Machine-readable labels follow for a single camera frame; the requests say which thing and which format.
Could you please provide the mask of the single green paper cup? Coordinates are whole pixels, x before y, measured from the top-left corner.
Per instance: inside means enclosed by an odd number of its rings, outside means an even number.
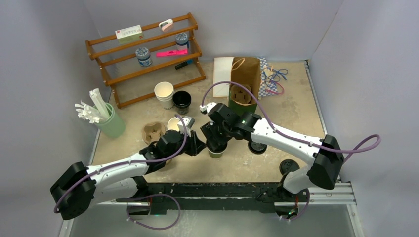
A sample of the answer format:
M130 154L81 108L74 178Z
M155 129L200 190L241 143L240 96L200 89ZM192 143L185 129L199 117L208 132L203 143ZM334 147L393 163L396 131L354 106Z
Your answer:
M217 149L208 148L208 153L211 158L220 158L223 156L227 146L219 147Z

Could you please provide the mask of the brown pulp cup carrier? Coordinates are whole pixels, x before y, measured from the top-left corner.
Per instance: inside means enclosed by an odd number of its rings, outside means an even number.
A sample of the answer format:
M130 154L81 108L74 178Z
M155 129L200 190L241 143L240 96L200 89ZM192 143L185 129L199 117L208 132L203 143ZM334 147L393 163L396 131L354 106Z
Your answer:
M239 104L249 104L251 102L251 87L247 84L243 84L243 87L246 88L249 92L244 90L238 85L232 85L230 88L230 98Z

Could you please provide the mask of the green paper bag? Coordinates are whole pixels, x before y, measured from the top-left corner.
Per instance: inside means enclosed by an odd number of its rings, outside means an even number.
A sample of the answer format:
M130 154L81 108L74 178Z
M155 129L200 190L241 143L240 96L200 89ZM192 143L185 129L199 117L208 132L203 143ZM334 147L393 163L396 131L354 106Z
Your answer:
M247 84L251 87L251 102L249 104L239 104L230 98L228 99L228 107L238 115L244 112L254 113L257 108L256 100L260 87L260 61L253 57L235 57L231 68L231 81L240 85Z

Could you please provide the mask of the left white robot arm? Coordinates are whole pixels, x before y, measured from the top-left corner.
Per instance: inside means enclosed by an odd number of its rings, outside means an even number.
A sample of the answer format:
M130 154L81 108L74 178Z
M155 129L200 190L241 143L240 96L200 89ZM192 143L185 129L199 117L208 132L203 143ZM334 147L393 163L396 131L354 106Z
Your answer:
M51 186L55 201L53 212L63 220L71 220L84 213L93 204L105 201L106 188L118 184L128 189L124 195L118 191L116 198L132 198L141 202L147 197L147 188L136 180L143 175L163 168L177 155L198 155L206 148L195 131L184 134L169 130L158 141L151 142L139 152L107 164L85 166L73 163Z

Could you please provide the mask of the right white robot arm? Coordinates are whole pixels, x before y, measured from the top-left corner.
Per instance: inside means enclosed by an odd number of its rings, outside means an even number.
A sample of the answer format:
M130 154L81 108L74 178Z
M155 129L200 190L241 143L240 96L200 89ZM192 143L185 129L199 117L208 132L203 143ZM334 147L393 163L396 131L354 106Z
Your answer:
M222 103L201 105L200 111L209 117L209 122L201 126L201 131L210 150L223 150L234 138L274 147L305 162L304 167L283 174L277 188L280 199L289 201L310 187L334 189L344 161L335 137L306 136L270 125L267 119L252 112L238 115Z

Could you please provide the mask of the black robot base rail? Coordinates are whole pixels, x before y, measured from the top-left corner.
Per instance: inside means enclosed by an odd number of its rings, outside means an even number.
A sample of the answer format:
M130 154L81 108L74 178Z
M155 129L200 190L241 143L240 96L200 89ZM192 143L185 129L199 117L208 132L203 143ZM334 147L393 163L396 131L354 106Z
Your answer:
M308 189L288 193L278 183L147 183L133 197L117 202L145 202L151 214L168 210L258 211L296 216L309 201Z

